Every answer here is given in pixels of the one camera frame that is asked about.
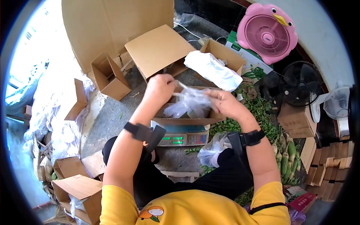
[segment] hand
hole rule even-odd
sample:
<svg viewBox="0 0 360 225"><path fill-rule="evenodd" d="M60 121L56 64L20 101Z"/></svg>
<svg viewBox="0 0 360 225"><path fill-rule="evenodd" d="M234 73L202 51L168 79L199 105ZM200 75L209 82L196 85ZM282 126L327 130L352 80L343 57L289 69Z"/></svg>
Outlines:
<svg viewBox="0 0 360 225"><path fill-rule="evenodd" d="M150 78L141 103L148 105L157 112L169 101L176 86L175 79L170 74L155 75Z"/></svg>
<svg viewBox="0 0 360 225"><path fill-rule="evenodd" d="M243 112L249 112L229 91L209 90L205 94L209 95L213 110L226 117L239 121Z"/></svg>

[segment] green and white box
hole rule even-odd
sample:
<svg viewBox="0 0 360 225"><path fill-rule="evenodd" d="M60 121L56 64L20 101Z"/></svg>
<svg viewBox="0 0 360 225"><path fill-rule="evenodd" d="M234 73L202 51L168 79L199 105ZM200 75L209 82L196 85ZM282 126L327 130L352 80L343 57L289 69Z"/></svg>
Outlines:
<svg viewBox="0 0 360 225"><path fill-rule="evenodd" d="M250 50L250 49L244 49L238 44L238 40L236 37L236 32L231 31L230 35L227 38L227 42L225 44L226 47L230 48L234 52L238 53L243 59L246 60L245 65L243 66L243 69L241 71L241 74L244 75L245 73L249 72L251 70L251 65L254 67L260 67L264 70L264 73L268 74L273 70L273 64L270 66L264 63L261 60L261 57L256 54L256 52Z"/></svg>

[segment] pink fan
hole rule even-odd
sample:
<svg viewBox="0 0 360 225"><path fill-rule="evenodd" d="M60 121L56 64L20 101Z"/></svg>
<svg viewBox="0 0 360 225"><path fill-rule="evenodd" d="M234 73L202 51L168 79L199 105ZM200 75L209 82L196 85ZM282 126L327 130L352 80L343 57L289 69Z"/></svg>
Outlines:
<svg viewBox="0 0 360 225"><path fill-rule="evenodd" d="M238 43L251 49L271 65L287 56L297 44L295 25L279 7L250 5L238 28Z"/></svg>

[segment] digital scale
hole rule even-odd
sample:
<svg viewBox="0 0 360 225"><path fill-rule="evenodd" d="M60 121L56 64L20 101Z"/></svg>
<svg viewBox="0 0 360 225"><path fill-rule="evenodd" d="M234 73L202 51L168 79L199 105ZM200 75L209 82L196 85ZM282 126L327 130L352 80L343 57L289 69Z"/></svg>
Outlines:
<svg viewBox="0 0 360 225"><path fill-rule="evenodd" d="M157 146L195 146L205 145L209 140L209 130L203 125L160 125L151 121L151 127L159 125L166 130L165 136Z"/></svg>
<svg viewBox="0 0 360 225"><path fill-rule="evenodd" d="M205 145L209 140L209 131L188 133L166 133L157 146L194 146Z"/></svg>

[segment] fan grill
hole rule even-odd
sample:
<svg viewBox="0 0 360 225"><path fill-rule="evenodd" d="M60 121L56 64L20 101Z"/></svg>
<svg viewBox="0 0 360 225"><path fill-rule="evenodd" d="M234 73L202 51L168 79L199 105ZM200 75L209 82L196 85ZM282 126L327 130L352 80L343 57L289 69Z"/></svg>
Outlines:
<svg viewBox="0 0 360 225"><path fill-rule="evenodd" d="M272 37L270 44L264 41L264 34ZM274 17L256 15L245 25L245 37L254 51L268 57L278 57L289 48L289 33Z"/></svg>

